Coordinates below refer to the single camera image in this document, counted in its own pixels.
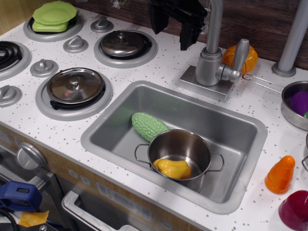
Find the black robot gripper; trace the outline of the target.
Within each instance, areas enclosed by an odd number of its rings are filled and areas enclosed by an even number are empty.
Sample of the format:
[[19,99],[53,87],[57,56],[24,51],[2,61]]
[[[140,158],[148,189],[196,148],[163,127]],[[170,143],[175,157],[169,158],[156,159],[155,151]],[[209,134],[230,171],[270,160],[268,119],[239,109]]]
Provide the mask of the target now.
[[[148,0],[148,13],[155,34],[167,28],[169,17],[183,23],[180,32],[180,50],[195,44],[204,26],[207,12],[198,0]],[[197,18],[200,21],[188,21]]]

